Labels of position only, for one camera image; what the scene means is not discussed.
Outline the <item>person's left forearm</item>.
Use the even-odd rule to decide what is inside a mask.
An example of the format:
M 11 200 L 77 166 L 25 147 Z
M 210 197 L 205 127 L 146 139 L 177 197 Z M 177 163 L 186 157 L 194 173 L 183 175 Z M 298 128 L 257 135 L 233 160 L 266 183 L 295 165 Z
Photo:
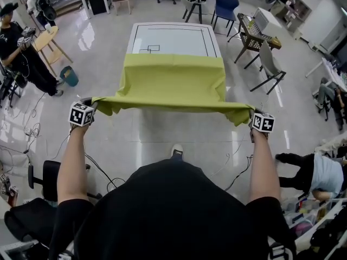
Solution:
M 87 200 L 87 172 L 85 164 L 85 133 L 89 126 L 71 130 L 57 177 L 57 202 L 71 199 Z

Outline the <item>grey chair with dark legs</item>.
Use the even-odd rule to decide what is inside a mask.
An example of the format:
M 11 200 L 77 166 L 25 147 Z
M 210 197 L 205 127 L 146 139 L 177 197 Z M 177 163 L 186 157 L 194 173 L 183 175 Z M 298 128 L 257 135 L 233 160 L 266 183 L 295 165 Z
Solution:
M 185 23 L 188 23 L 190 17 L 192 14 L 198 15 L 198 21 L 200 24 L 202 24 L 202 16 L 208 15 L 209 10 L 205 2 L 201 2 L 201 0 L 181 0 L 185 7 L 185 12 L 183 15 L 183 19 L 185 20 Z

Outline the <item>grey chair with black frame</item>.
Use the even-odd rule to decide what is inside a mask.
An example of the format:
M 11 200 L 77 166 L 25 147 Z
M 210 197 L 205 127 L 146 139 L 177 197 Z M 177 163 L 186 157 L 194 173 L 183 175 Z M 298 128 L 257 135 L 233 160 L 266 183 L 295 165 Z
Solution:
M 276 83 L 271 87 L 271 89 L 267 92 L 267 95 L 279 84 L 281 80 L 283 80 L 284 76 L 286 75 L 286 72 L 281 69 L 281 67 L 278 65 L 275 57 L 272 54 L 272 51 L 268 45 L 267 41 L 264 41 L 259 49 L 259 54 L 254 57 L 245 67 L 244 69 L 247 69 L 257 58 L 260 58 L 261 61 L 261 68 L 260 71 L 264 70 L 265 74 L 267 75 L 267 79 L 264 80 L 262 83 L 251 89 L 250 91 L 253 92 L 254 90 L 260 88 L 261 86 L 265 85 L 266 83 L 270 82 L 270 80 L 276 80 Z

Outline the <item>round wooden table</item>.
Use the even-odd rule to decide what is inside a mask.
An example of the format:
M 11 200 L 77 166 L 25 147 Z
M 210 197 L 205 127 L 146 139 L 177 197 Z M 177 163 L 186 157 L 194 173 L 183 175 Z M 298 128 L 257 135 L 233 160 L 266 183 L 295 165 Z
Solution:
M 39 36 L 34 40 L 33 46 L 35 50 L 40 53 L 46 63 L 46 66 L 50 69 L 53 75 L 56 77 L 56 73 L 52 67 L 52 64 L 57 62 L 61 57 L 65 57 L 70 63 L 73 63 L 71 58 L 65 53 L 65 51 L 55 42 L 55 36 L 58 33 L 59 28 L 53 26 L 51 31 L 43 31 Z M 44 53 L 44 48 L 48 47 L 50 54 L 46 55 Z

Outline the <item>brown perforated metal table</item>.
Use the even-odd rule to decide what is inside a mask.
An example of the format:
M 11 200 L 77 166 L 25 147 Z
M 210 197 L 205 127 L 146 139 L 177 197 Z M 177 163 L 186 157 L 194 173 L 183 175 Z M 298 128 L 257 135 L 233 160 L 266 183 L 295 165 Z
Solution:
M 238 37 L 243 44 L 243 48 L 241 49 L 234 63 L 236 63 L 247 50 L 259 52 L 259 49 L 264 41 L 268 42 L 268 45 L 271 50 L 276 49 L 272 47 L 272 37 L 263 35 L 255 23 L 252 26 L 252 28 L 248 29 L 248 23 L 251 20 L 254 20 L 252 17 L 243 13 L 238 13 L 236 17 L 239 20 L 239 27 L 237 33 L 231 36 L 227 42 L 229 43 L 232 38 Z

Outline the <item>white side table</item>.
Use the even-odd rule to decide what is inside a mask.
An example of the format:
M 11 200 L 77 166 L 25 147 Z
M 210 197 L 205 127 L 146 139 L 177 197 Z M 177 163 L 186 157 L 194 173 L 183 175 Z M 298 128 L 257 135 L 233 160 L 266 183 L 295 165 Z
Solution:
M 312 75 L 320 66 L 323 66 L 326 73 L 328 74 L 330 78 L 329 83 L 334 82 L 344 92 L 347 92 L 347 77 L 338 75 L 337 71 L 333 68 L 332 64 L 323 57 L 315 67 L 313 67 L 307 74 L 305 74 L 305 78 L 308 78 L 310 75 Z

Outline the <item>person's right forearm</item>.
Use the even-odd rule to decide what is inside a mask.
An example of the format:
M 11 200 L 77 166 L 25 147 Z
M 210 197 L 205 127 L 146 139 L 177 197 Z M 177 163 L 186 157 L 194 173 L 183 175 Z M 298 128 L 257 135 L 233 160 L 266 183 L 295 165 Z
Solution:
M 250 174 L 249 201 L 263 197 L 273 197 L 280 200 L 280 183 L 277 168 L 271 154 L 267 137 L 251 130 L 254 141 L 252 170 Z

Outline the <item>navy blue chair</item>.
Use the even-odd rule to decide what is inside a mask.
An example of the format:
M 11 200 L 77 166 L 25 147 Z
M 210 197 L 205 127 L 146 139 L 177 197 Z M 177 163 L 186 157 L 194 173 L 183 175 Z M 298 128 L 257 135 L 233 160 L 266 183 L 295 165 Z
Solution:
M 231 26 L 229 28 L 229 31 L 227 33 L 227 36 L 229 36 L 234 22 L 236 21 L 236 16 L 234 13 L 234 10 L 239 6 L 239 0 L 216 0 L 215 3 L 215 10 L 213 13 L 213 17 L 211 20 L 211 23 L 214 22 L 213 30 L 215 30 L 216 23 L 219 18 L 227 20 L 228 23 L 226 27 L 229 26 L 229 23 L 231 22 Z

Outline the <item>teal waste bin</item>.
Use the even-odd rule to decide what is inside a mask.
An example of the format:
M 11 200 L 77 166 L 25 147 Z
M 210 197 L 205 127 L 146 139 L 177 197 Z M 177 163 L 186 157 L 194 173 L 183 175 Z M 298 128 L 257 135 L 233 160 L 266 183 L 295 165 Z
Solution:
M 71 66 L 66 66 L 61 70 L 60 78 L 71 87 L 75 87 L 79 82 L 78 76 Z

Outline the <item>black box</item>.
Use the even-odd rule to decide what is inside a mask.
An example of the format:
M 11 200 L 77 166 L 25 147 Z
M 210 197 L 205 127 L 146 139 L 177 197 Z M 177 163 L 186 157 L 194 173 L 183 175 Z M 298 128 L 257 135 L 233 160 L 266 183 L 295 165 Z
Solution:
M 104 0 L 89 0 L 93 15 L 107 12 Z

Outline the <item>yellow-green tablecloth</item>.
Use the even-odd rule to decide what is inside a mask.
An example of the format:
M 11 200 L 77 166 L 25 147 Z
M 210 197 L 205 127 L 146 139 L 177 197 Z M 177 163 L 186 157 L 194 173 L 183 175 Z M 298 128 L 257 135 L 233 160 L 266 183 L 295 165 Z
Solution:
M 129 108 L 188 113 L 221 113 L 235 126 L 247 124 L 252 105 L 226 101 L 221 57 L 177 54 L 126 54 L 119 90 L 93 97 L 105 115 Z

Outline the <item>small grey cabinet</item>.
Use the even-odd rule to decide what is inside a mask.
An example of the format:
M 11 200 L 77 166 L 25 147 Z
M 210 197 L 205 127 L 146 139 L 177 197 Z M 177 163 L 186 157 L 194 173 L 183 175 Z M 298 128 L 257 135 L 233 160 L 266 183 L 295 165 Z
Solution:
M 286 9 L 286 26 L 290 32 L 295 32 L 301 27 L 312 11 L 302 0 L 292 0 L 292 2 L 286 6 Z

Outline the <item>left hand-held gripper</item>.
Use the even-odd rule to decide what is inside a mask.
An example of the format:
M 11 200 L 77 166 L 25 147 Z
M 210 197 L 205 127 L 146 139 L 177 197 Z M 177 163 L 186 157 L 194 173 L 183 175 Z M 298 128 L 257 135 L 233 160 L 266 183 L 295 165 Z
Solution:
M 98 103 L 93 102 L 91 97 L 73 102 L 68 115 L 70 131 L 77 127 L 90 125 L 94 121 L 94 114 L 97 106 Z

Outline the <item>white storage shelf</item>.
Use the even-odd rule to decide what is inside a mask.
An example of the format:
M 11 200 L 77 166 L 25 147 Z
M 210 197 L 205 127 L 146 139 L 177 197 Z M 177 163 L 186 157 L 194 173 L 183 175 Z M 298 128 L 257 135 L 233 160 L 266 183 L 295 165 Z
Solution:
M 290 231 L 294 234 L 297 252 L 307 250 L 311 246 L 313 234 L 333 221 L 339 212 L 347 207 L 347 198 L 339 198 L 318 202 L 303 200 L 298 212 L 285 214 Z

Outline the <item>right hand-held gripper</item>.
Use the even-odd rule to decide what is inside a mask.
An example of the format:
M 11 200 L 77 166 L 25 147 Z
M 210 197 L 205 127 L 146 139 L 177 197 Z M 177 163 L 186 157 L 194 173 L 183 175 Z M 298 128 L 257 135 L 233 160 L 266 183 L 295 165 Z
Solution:
M 249 110 L 249 118 L 251 142 L 254 143 L 253 130 L 260 132 L 268 139 L 268 135 L 273 132 L 275 117 L 256 108 Z

